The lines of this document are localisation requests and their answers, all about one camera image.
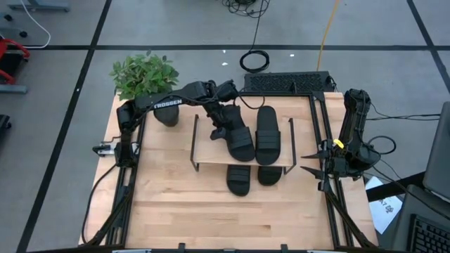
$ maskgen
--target potted plant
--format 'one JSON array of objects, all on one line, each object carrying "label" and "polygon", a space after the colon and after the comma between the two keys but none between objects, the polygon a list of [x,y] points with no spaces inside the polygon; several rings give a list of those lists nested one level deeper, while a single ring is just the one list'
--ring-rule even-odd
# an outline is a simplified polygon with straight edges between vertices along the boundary
[{"label": "potted plant", "polygon": [[[110,76],[114,77],[116,90],[120,92],[120,100],[134,99],[137,96],[149,96],[154,93],[170,92],[178,82],[179,73],[170,65],[166,56],[157,55],[127,56],[121,64],[112,65]],[[156,119],[168,127],[178,123],[179,108],[172,106],[153,111]]]}]

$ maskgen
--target wooden table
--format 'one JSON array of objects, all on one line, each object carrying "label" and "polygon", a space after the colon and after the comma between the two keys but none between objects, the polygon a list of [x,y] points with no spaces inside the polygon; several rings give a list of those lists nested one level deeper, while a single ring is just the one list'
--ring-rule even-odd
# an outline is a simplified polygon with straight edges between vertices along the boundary
[{"label": "wooden table", "polygon": [[[258,106],[260,97],[246,101]],[[105,140],[119,135],[114,99]],[[167,128],[148,114],[143,147],[131,208],[127,248],[188,249],[332,249],[326,199],[317,191],[318,181],[299,165],[319,167],[318,160],[302,159],[316,152],[308,98],[267,97],[278,121],[294,119],[297,166],[274,186],[261,186],[257,167],[252,168],[250,193],[237,197],[226,186],[226,165],[203,164],[195,172],[189,161],[194,115],[205,116],[201,107],[180,107],[177,126]],[[338,136],[345,114],[341,93],[326,93],[330,126]],[[316,108],[324,128],[320,105]],[[95,181],[114,164],[113,157],[100,158]],[[86,235],[91,238],[108,217],[113,204],[119,169],[104,179],[94,193]],[[372,216],[362,180],[342,180],[350,216],[377,244]],[[336,212],[341,245],[345,244],[342,220]]]}]

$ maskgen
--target green leaves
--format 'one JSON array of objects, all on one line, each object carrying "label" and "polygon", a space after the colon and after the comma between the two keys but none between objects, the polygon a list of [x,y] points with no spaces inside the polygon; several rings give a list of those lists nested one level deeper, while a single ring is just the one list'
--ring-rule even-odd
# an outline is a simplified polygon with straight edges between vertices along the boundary
[{"label": "green leaves", "polygon": [[179,73],[168,63],[171,61],[167,56],[151,56],[150,50],[145,56],[127,56],[122,64],[113,63],[109,75],[120,92],[120,100],[171,91],[178,82]]}]

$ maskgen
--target black keyboard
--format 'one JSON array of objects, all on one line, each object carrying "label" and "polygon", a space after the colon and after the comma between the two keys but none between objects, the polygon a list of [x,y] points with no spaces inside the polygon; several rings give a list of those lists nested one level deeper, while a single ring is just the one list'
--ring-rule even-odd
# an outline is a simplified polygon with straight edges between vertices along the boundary
[{"label": "black keyboard", "polygon": [[408,246],[410,252],[450,252],[450,229],[417,214],[412,214]]},{"label": "black keyboard", "polygon": [[334,91],[328,71],[246,74],[245,91]]}]

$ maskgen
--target wooden shelf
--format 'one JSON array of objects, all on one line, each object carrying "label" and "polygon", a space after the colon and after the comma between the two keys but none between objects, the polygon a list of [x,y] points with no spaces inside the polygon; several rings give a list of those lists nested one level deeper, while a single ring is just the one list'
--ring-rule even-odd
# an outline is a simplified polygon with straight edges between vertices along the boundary
[{"label": "wooden shelf", "polygon": [[[243,119],[247,127],[250,128],[253,144],[256,143],[255,131],[257,126],[256,117],[246,117]],[[191,148],[191,161],[196,171],[199,164],[234,164],[234,165],[255,165],[259,166],[256,159],[249,162],[238,161],[230,155],[226,141],[218,139],[212,141],[210,139],[211,131],[216,127],[212,125],[212,121],[207,117],[199,117],[195,115],[194,132]],[[293,129],[293,119],[278,121],[278,129],[281,133],[281,151],[280,157],[275,163],[269,166],[284,167],[287,174],[296,164],[295,157],[295,138]]]}]

